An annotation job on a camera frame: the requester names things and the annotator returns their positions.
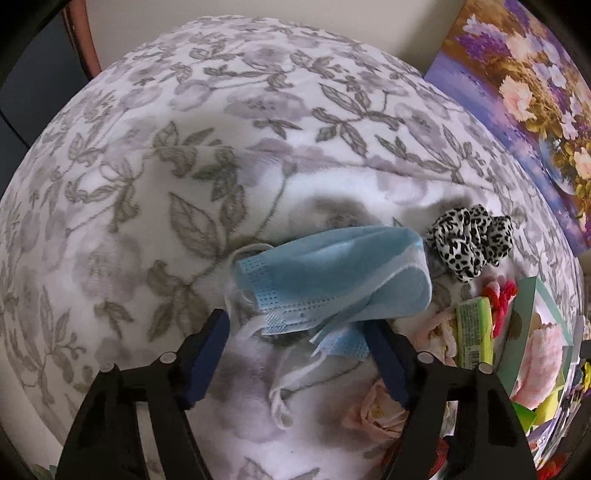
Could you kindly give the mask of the blue face mask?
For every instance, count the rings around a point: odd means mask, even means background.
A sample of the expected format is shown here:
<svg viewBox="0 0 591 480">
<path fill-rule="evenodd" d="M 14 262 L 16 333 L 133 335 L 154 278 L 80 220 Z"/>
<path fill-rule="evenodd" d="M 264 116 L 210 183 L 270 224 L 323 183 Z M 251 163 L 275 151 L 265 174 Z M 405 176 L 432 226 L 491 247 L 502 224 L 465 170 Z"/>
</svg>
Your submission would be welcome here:
<svg viewBox="0 0 591 480">
<path fill-rule="evenodd" d="M 225 266 L 229 313 L 252 308 L 238 334 L 270 337 L 307 333 L 311 356 L 270 387 L 270 415 L 287 430 L 293 423 L 283 391 L 331 355 L 365 360 L 363 324 L 411 317 L 427 309 L 432 282 L 422 237 L 401 226 L 327 230 L 283 245 L 253 244 Z"/>
</svg>

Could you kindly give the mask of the teal white shallow tray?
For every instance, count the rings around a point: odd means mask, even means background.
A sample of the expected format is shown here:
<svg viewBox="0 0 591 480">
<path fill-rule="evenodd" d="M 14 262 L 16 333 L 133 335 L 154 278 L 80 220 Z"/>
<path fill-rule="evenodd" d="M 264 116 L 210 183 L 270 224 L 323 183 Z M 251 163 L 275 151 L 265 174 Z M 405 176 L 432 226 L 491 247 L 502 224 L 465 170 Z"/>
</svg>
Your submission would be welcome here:
<svg viewBox="0 0 591 480">
<path fill-rule="evenodd" d="M 534 330 L 542 325 L 558 324 L 564 338 L 562 365 L 559 371 L 565 380 L 573 352 L 573 337 L 549 290 L 539 277 L 517 282 L 518 294 L 513 300 L 496 372 L 509 397 L 515 385 L 526 343 Z"/>
</svg>

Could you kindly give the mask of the lime green cloth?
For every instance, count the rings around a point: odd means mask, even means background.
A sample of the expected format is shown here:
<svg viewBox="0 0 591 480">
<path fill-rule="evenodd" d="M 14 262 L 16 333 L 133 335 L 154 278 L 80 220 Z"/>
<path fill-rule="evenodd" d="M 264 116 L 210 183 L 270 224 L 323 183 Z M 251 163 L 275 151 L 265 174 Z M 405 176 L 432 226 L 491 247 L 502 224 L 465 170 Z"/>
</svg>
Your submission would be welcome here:
<svg viewBox="0 0 591 480">
<path fill-rule="evenodd" d="M 520 425 L 525 433 L 528 433 L 536 420 L 537 414 L 523 405 L 513 402 L 513 408 L 517 414 Z"/>
</svg>

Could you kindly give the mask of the red ring band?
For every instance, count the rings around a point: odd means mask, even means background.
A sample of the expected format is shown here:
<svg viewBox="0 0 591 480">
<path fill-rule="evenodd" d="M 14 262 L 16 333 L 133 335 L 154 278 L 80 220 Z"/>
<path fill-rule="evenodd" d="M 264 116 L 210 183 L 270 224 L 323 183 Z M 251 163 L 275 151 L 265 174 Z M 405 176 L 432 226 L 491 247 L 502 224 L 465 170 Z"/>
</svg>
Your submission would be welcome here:
<svg viewBox="0 0 591 480">
<path fill-rule="evenodd" d="M 443 469 L 447 462 L 447 456 L 449 452 L 449 444 L 443 438 L 438 439 L 438 443 L 435 451 L 434 464 L 430 470 L 430 479 L 434 479 L 436 475 Z"/>
</svg>

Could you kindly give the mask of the purple baby wipes pack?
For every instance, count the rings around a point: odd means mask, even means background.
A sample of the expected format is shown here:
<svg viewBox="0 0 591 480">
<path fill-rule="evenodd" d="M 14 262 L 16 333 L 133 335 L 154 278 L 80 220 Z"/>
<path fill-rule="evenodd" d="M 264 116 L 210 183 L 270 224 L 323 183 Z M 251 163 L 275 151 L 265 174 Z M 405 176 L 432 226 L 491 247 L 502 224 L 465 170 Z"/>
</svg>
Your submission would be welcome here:
<svg viewBox="0 0 591 480">
<path fill-rule="evenodd" d="M 528 436 L 528 441 L 533 446 L 532 455 L 537 470 L 554 454 L 566 436 L 575 414 L 575 409 L 560 408 L 554 418 L 540 425 Z"/>
</svg>

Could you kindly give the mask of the pink floral scrunchie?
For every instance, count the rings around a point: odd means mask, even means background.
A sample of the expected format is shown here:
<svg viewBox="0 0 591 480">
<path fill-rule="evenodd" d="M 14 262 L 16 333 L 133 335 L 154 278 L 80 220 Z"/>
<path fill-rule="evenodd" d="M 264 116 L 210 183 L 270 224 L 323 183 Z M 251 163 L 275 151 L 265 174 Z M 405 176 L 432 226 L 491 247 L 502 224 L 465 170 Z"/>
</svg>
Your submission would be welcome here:
<svg viewBox="0 0 591 480">
<path fill-rule="evenodd" d="M 445 365 L 456 367 L 455 319 L 455 310 L 449 307 L 412 323 L 397 320 L 394 331 L 406 336 L 417 351 L 429 351 Z M 367 433 L 375 442 L 385 442 L 401 436 L 407 418 L 408 411 L 390 396 L 384 379 L 380 378 L 361 402 L 349 408 L 342 425 L 349 430 Z"/>
</svg>

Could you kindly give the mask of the pink white fluffy cloth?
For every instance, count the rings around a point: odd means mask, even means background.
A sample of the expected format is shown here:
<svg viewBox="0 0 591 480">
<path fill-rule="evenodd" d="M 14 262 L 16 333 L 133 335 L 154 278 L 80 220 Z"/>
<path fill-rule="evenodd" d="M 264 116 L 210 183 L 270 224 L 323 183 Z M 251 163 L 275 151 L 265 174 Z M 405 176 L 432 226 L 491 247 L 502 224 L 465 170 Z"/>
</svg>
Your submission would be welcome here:
<svg viewBox="0 0 591 480">
<path fill-rule="evenodd" d="M 552 392 L 562 365 L 564 338 L 558 324 L 542 325 L 530 335 L 510 398 L 535 410 Z"/>
</svg>

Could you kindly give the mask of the grey floral blanket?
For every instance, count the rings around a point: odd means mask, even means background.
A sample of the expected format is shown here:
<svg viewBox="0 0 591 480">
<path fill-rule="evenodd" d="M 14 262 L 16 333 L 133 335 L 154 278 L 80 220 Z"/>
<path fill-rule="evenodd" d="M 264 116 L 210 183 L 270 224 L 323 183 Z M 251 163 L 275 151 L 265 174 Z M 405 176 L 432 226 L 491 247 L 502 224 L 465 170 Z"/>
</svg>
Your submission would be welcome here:
<svg viewBox="0 0 591 480">
<path fill-rule="evenodd" d="M 407 63 L 276 19 L 202 17 L 103 71 L 1 201 L 1 338 L 64 441 L 99 369 L 179 346 L 224 304 L 235 250 L 324 230 L 426 231 L 479 204 L 512 220 L 500 265 L 581 314 L 580 265 L 485 127 Z"/>
</svg>

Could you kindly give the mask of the leopard print scrunchie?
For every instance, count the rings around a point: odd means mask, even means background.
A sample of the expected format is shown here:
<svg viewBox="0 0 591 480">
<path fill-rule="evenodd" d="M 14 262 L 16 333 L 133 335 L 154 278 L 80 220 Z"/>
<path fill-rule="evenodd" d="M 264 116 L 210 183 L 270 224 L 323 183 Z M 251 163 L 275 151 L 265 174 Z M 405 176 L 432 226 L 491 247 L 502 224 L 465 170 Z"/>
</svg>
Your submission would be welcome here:
<svg viewBox="0 0 591 480">
<path fill-rule="evenodd" d="M 457 207 L 430 227 L 425 242 L 461 282 L 481 275 L 487 265 L 498 267 L 513 248 L 509 216 L 494 216 L 483 205 Z"/>
</svg>

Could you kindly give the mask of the flower painting canvas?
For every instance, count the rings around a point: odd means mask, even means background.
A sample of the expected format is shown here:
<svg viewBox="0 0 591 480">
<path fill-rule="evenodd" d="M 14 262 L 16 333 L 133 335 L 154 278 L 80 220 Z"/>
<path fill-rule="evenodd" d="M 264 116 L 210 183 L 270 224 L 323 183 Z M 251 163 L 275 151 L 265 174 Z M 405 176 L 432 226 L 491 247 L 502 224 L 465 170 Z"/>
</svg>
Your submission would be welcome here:
<svg viewBox="0 0 591 480">
<path fill-rule="evenodd" d="M 519 1 L 468 1 L 426 78 L 511 152 L 575 255 L 590 248 L 590 89 Z"/>
</svg>

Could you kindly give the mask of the dark cabinet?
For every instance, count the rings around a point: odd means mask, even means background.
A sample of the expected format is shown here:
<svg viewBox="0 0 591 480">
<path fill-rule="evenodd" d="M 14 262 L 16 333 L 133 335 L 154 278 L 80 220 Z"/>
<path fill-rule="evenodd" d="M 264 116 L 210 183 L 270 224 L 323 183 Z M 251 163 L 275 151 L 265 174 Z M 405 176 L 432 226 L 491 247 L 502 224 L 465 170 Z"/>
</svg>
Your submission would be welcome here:
<svg viewBox="0 0 591 480">
<path fill-rule="evenodd" d="M 1 1 L 1 183 L 100 73 L 84 1 Z"/>
</svg>

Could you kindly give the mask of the yellow green sponge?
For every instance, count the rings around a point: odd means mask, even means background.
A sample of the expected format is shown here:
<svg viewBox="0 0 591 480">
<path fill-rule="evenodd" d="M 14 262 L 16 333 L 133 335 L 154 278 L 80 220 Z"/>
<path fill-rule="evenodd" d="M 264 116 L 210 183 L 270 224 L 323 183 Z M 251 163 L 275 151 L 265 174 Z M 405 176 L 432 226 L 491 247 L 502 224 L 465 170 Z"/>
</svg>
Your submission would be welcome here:
<svg viewBox="0 0 591 480">
<path fill-rule="evenodd" d="M 560 372 L 556 378 L 556 384 L 553 390 L 535 410 L 535 426 L 542 425 L 554 418 L 558 410 L 559 397 L 561 391 L 564 389 L 564 385 L 565 377 L 564 374 Z"/>
</svg>

